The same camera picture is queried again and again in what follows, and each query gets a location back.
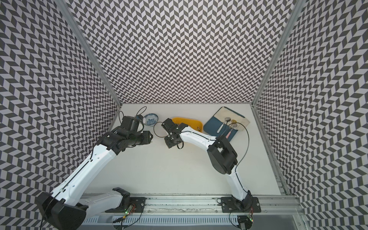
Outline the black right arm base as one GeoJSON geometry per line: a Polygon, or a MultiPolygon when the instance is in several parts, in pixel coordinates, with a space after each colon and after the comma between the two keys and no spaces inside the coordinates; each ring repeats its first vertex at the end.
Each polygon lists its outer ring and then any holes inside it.
{"type": "Polygon", "coordinates": [[[221,197],[220,205],[223,213],[246,213],[251,211],[253,213],[262,212],[259,199],[257,197],[254,197],[250,191],[246,193],[246,196],[243,200],[237,200],[232,196],[221,197]]]}

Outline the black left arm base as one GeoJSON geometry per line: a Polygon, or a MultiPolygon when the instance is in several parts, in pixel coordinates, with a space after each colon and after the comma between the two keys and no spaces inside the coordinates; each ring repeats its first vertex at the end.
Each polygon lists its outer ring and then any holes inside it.
{"type": "Polygon", "coordinates": [[[145,204],[146,204],[146,197],[132,197],[130,192],[116,187],[112,189],[116,194],[122,196],[120,202],[118,202],[118,206],[114,209],[108,209],[105,213],[123,213],[128,211],[129,206],[135,205],[135,208],[132,209],[135,213],[143,213],[145,204]]]}

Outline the yellow plastic storage box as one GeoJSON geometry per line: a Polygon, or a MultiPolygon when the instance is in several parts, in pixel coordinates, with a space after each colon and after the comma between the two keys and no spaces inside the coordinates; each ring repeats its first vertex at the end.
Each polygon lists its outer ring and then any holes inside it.
{"type": "Polygon", "coordinates": [[[189,119],[189,118],[183,118],[183,117],[175,117],[172,118],[172,121],[176,124],[187,124],[189,125],[192,129],[202,132],[203,131],[203,123],[199,120],[196,119],[189,119]]]}

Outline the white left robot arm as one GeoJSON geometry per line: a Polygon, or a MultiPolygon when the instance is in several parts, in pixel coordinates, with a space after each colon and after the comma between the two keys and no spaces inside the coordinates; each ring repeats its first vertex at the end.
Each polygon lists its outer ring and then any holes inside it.
{"type": "Polygon", "coordinates": [[[42,223],[58,230],[76,230],[86,218],[111,209],[125,211],[130,206],[130,193],[116,187],[111,192],[81,201],[90,183],[120,152],[127,148],[150,144],[153,135],[144,127],[143,116],[125,116],[121,125],[106,132],[77,169],[50,193],[36,197],[42,223]]]}

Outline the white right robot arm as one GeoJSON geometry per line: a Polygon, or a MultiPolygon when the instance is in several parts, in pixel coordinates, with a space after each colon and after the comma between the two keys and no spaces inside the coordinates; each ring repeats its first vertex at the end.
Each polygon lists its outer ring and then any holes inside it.
{"type": "Polygon", "coordinates": [[[161,126],[167,133],[164,141],[168,148],[181,143],[190,143],[203,149],[207,152],[213,168],[226,176],[232,197],[238,201],[252,199],[250,190],[242,185],[236,169],[238,154],[225,136],[206,135],[185,123],[178,125],[170,118],[162,122],[161,126]]]}

